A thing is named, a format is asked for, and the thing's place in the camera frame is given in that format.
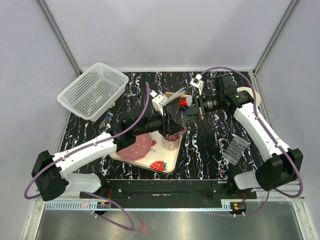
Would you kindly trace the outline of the white squeeze bottle red cap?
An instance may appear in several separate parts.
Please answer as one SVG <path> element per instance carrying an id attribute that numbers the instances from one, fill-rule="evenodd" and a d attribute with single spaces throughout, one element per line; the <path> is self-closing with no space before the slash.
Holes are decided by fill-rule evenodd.
<path id="1" fill-rule="evenodd" d="M 179 106 L 182 108 L 190 107 L 192 105 L 192 101 L 193 101 L 193 98 L 191 96 L 188 96 L 186 98 L 181 98 L 179 100 Z"/>

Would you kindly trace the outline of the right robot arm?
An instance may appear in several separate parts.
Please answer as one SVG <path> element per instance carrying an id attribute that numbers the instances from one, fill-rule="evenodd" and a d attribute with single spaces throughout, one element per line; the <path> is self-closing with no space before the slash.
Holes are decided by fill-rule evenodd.
<path id="1" fill-rule="evenodd" d="M 225 110 L 246 130 L 257 146 L 263 164 L 256 170 L 235 175 L 227 185 L 228 195 L 239 198 L 246 189 L 277 190 L 279 187 L 298 180 L 303 153 L 290 148 L 275 133 L 257 109 L 257 94 L 252 89 L 237 87 L 231 74 L 216 77 L 214 95 L 203 96 L 202 75 L 192 78 L 190 85 L 197 88 L 185 121 L 203 120 L 207 113 Z"/>

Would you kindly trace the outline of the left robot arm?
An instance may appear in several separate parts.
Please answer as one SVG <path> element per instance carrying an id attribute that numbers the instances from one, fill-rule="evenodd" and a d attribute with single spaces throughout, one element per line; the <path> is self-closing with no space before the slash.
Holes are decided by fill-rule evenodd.
<path id="1" fill-rule="evenodd" d="M 74 184 L 67 178 L 80 167 L 107 155 L 118 153 L 134 145 L 139 136 L 158 132 L 171 137 L 184 130 L 169 113 L 134 118 L 127 113 L 122 120 L 106 131 L 72 149 L 50 154 L 38 154 L 31 171 L 31 184 L 38 190 L 37 197 L 48 202 L 66 193 Z"/>

